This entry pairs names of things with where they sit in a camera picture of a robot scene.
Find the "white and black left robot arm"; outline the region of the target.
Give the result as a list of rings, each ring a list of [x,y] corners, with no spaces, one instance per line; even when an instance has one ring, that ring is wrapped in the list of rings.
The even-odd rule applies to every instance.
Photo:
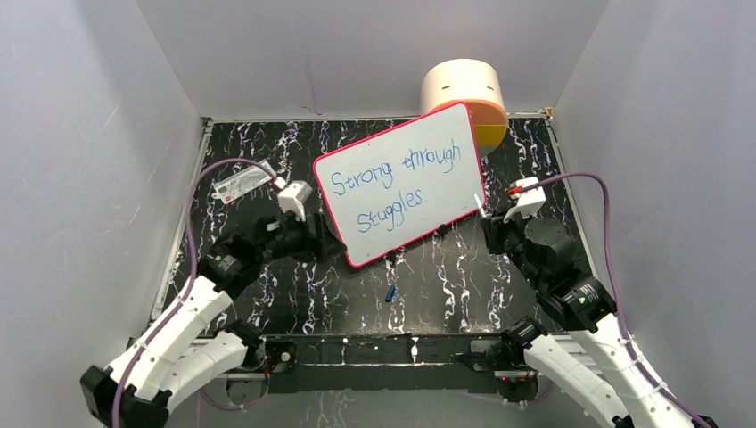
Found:
[[[346,250],[322,213],[303,221],[291,213],[261,218],[253,228],[217,241],[141,337],[106,367],[90,366],[82,374],[88,412],[106,427],[162,427],[183,401],[221,374],[269,368],[264,340],[241,322],[197,350],[190,346],[259,279],[264,266],[279,259],[318,262]]]

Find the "blue marker cap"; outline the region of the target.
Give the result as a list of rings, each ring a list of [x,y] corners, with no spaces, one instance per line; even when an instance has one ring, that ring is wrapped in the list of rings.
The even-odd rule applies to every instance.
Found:
[[[394,296],[396,294],[396,290],[397,290],[397,287],[395,285],[392,285],[389,288],[389,290],[388,290],[388,292],[387,292],[387,294],[385,296],[384,301],[387,302],[387,303],[393,302]]]

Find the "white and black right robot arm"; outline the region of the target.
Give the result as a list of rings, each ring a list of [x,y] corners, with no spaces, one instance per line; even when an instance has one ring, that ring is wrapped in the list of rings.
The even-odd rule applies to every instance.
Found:
[[[555,219],[515,215],[481,220],[492,254],[507,256],[533,289],[537,304],[594,361],[589,368],[532,317],[505,329],[503,360],[546,375],[603,427],[714,427],[685,410],[621,332],[618,307],[601,282],[575,262],[576,242]]]

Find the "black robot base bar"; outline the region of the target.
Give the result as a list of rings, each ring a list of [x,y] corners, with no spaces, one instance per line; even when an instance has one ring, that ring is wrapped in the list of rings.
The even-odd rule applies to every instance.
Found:
[[[440,391],[534,399],[536,370],[497,334],[268,336],[256,355],[274,393]]]

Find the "white whiteboard marker pen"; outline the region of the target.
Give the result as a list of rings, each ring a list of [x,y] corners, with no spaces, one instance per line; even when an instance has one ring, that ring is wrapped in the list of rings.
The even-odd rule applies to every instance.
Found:
[[[483,204],[483,201],[482,201],[482,199],[480,198],[480,196],[479,196],[479,195],[478,195],[477,193],[475,193],[475,194],[473,195],[473,197],[474,197],[474,200],[475,200],[475,202],[476,202],[476,205],[477,205],[477,209],[478,209],[478,212],[479,212],[480,218],[481,218],[481,219],[489,219],[489,214],[488,214],[488,212],[486,211],[486,209],[485,209],[485,207],[484,207],[484,204]]]

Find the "pink-framed whiteboard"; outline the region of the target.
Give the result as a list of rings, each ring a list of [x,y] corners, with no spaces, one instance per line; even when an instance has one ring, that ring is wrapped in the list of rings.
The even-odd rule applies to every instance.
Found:
[[[462,102],[326,153],[313,171],[354,268],[474,213],[488,199]]]

